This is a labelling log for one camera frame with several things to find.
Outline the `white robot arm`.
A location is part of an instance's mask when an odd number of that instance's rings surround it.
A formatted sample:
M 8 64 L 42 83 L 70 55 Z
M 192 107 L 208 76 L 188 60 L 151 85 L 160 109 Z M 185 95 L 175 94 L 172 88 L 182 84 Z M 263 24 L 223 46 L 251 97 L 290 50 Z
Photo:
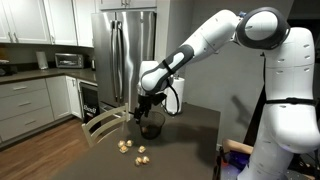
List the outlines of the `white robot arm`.
M 237 180 L 285 180 L 295 154 L 317 150 L 320 131 L 313 98 L 315 64 L 311 32 L 290 26 L 275 8 L 262 7 L 243 16 L 221 10 L 203 23 L 177 50 L 139 75 L 138 114 L 169 86 L 168 78 L 188 61 L 217 52 L 228 42 L 264 53 L 264 92 L 257 138 L 249 163 Z

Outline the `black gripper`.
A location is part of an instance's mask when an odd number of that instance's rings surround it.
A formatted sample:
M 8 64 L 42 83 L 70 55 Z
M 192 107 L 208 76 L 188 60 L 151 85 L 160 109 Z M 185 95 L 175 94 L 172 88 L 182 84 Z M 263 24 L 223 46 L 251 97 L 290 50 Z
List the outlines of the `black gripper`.
M 166 98 L 166 95 L 164 93 L 159 93 L 155 95 L 146 95 L 146 96 L 139 95 L 138 96 L 139 107 L 137 108 L 137 112 L 134 113 L 134 119 L 136 124 L 140 124 L 141 115 L 147 115 L 153 105 L 157 106 L 165 98 Z

